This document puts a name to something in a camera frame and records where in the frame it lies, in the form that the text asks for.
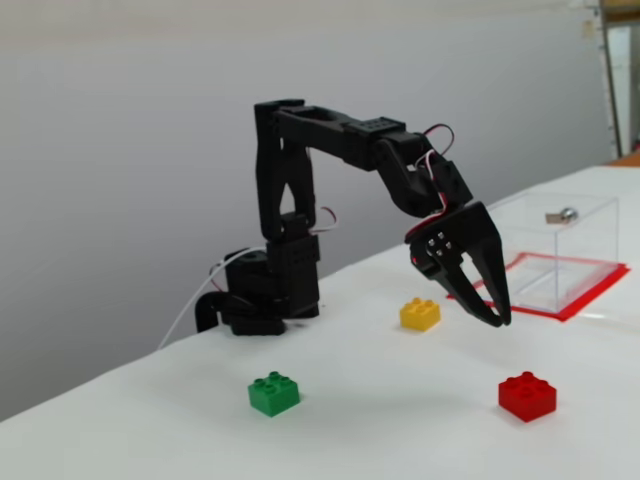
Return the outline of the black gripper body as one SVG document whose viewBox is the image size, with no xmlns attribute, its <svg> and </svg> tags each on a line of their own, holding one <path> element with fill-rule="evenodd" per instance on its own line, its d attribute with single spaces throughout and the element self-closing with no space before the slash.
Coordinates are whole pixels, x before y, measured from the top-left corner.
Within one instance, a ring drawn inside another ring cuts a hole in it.
<svg viewBox="0 0 640 480">
<path fill-rule="evenodd" d="M 428 278 L 463 278 L 464 254 L 483 279 L 500 277 L 500 235 L 482 203 L 420 227 L 406 240 L 413 265 Z"/>
</svg>

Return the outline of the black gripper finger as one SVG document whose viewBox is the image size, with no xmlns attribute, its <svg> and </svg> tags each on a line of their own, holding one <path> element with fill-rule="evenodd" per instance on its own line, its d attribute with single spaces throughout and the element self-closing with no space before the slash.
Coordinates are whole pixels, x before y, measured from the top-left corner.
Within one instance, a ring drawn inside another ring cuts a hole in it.
<svg viewBox="0 0 640 480">
<path fill-rule="evenodd" d="M 493 302 L 491 308 L 471 289 L 470 312 L 479 320 L 494 326 L 511 324 L 511 303 L 506 279 L 505 263 L 500 239 L 486 239 L 467 251 L 481 276 L 483 284 Z"/>
<path fill-rule="evenodd" d="M 466 313 L 490 326 L 501 326 L 501 318 L 483 301 L 459 267 L 450 270 L 442 269 L 431 279 L 443 287 Z"/>
</svg>

